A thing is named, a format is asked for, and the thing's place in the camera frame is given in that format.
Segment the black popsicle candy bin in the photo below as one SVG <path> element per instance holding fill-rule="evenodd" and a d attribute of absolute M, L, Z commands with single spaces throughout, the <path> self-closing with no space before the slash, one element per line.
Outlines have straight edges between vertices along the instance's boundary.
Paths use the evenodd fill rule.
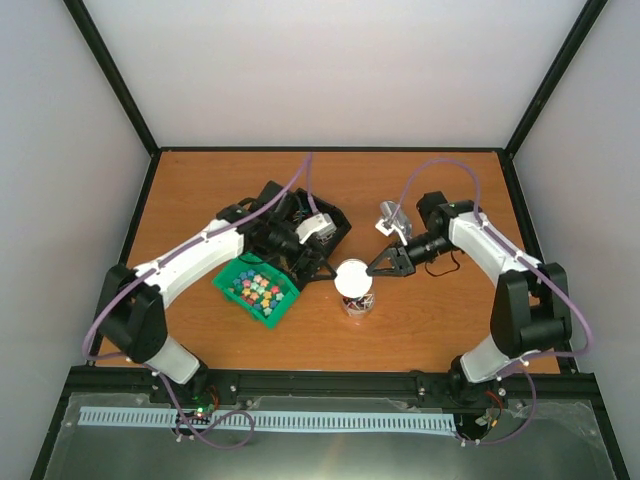
<path fill-rule="evenodd" d="M 253 248 L 244 252 L 240 259 L 252 266 L 269 265 L 280 271 L 302 291 L 309 283 L 323 280 L 320 271 L 325 268 L 326 258 L 318 251 L 304 248 L 301 253 L 285 254 L 276 250 Z"/>

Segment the metal jar lid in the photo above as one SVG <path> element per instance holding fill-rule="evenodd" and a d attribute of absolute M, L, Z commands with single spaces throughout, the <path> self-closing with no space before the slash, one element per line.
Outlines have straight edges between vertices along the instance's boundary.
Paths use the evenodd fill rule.
<path fill-rule="evenodd" d="M 343 297 L 363 297 L 372 285 L 373 278 L 367 273 L 367 264 L 362 260 L 347 259 L 336 268 L 334 286 Z"/>

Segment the clear plastic jar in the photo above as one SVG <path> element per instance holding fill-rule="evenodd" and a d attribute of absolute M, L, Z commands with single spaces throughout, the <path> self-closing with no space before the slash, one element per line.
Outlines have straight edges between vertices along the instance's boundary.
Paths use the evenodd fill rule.
<path fill-rule="evenodd" d="M 352 318 L 361 318 L 367 315 L 375 306 L 375 294 L 369 292 L 360 297 L 341 298 L 342 306 L 345 313 Z"/>

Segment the metal scoop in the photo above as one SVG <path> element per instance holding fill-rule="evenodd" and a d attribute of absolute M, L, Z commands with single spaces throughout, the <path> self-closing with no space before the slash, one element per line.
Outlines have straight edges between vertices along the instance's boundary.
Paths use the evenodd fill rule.
<path fill-rule="evenodd" d="M 380 210 L 381 217 L 389 221 L 396 221 L 399 225 L 402 225 L 406 230 L 406 234 L 411 238 L 413 225 L 398 203 L 391 200 L 383 201 L 380 204 Z"/>

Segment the green plastic bin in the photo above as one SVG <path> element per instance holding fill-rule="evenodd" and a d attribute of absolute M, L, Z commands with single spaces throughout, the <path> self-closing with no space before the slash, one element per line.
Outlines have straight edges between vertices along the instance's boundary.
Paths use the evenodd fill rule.
<path fill-rule="evenodd" d="M 280 270 L 252 253 L 232 259 L 212 284 L 253 320 L 274 329 L 300 296 L 300 291 Z"/>

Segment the black lollipop bin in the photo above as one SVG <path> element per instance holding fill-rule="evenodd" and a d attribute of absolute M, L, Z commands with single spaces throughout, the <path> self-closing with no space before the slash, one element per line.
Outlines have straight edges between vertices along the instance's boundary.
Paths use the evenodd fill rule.
<path fill-rule="evenodd" d="M 315 194 L 309 195 L 308 191 L 301 187 L 288 191 L 262 215 L 262 218 L 296 234 L 296 228 L 300 223 L 317 213 L 329 214 L 337 230 L 325 240 L 313 235 L 306 243 L 314 239 L 325 255 L 330 256 L 351 230 L 351 224 L 339 208 Z"/>

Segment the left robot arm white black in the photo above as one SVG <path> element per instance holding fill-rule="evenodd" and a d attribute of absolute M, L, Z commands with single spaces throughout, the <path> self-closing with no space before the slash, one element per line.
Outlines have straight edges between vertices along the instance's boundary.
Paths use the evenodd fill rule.
<path fill-rule="evenodd" d="M 273 328 L 309 283 L 335 278 L 329 259 L 350 229 L 336 206 L 270 181 L 258 197 L 222 209 L 159 258 L 112 267 L 99 299 L 98 331 L 128 359 L 170 379 L 184 401 L 197 402 L 208 390 L 208 368 L 170 336 L 172 302 L 216 270 L 213 284 L 225 298 Z"/>

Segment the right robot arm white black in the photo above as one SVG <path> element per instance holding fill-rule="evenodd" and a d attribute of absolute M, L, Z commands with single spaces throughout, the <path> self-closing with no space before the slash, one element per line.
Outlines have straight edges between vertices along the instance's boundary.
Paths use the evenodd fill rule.
<path fill-rule="evenodd" d="M 569 308 L 546 284 L 551 281 L 567 291 L 566 273 L 558 264 L 544 264 L 519 252 L 471 200 L 449 202 L 442 192 L 429 192 L 416 208 L 426 228 L 420 235 L 413 235 L 399 204 L 381 203 L 376 228 L 398 239 L 368 265 L 367 272 L 373 277 L 408 277 L 418 266 L 460 251 L 486 274 L 495 287 L 490 333 L 473 350 L 456 357 L 448 372 L 450 398 L 470 404 L 481 386 L 527 355 L 570 339 Z"/>

